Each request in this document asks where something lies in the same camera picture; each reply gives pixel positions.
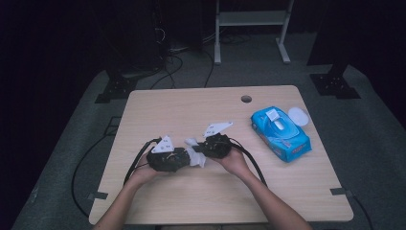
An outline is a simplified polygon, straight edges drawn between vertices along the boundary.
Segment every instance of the person's left hand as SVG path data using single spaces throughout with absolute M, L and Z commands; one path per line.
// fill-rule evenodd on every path
M 147 153 L 141 156 L 137 167 L 135 168 L 132 175 L 129 177 L 127 183 L 143 185 L 152 180 L 156 175 L 162 174 L 161 172 L 155 171 L 147 164 Z

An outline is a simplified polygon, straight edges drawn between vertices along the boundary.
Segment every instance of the person's right hand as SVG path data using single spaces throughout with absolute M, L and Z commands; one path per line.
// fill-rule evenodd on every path
M 237 177 L 241 177 L 250 173 L 247 163 L 245 162 L 244 155 L 241 151 L 231 148 L 227 156 L 222 159 L 211 158 L 224 167 L 224 169 Z

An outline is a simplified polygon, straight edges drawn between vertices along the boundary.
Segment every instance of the hand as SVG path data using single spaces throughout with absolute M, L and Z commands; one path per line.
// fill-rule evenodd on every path
M 147 154 L 143 154 L 140 161 L 137 164 L 132 175 L 129 177 L 127 183 L 143 185 L 152 180 L 156 175 L 161 174 L 161 172 L 155 171 L 147 164 Z
M 244 155 L 238 149 L 231 148 L 228 155 L 222 159 L 211 159 L 222 165 L 227 172 L 236 175 L 237 177 L 242 177 L 247 173 L 251 173 L 247 163 L 245 162 Z

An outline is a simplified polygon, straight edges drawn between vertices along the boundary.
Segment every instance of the metal stand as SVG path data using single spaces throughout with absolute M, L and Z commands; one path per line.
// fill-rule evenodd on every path
M 214 63 L 221 63 L 220 54 L 220 27 L 221 26 L 265 26 L 282 25 L 281 38 L 276 38 L 283 63 L 290 63 L 289 55 L 284 48 L 284 38 L 286 36 L 287 26 L 292 13 L 293 3 L 290 0 L 286 11 L 231 11 L 220 12 L 220 0 L 216 1 L 215 17 L 215 44 L 214 44 Z
M 343 77 L 346 63 L 333 63 L 327 74 L 311 74 L 311 80 L 322 96 L 335 96 L 337 99 L 360 99 L 357 91 L 350 87 Z

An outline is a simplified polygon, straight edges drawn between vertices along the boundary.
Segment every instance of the wooden table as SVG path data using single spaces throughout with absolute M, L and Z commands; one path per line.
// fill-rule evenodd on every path
M 244 103 L 242 96 L 252 101 Z M 95 199 L 89 221 L 96 223 L 123 186 L 125 174 L 147 141 L 169 135 L 176 147 L 186 138 L 203 142 L 209 123 L 232 121 L 224 131 L 256 159 L 268 187 L 308 221 L 347 221 L 353 217 L 314 124 L 304 131 L 313 150 L 299 159 L 282 162 L 251 128 L 251 115 L 277 106 L 287 112 L 298 106 L 307 112 L 295 86 L 253 86 L 139 90 L 130 94 L 99 187 L 106 199 Z M 205 168 L 185 167 L 156 177 L 135 195 L 129 224 L 196 224 L 266 222 L 245 185 L 208 159 Z

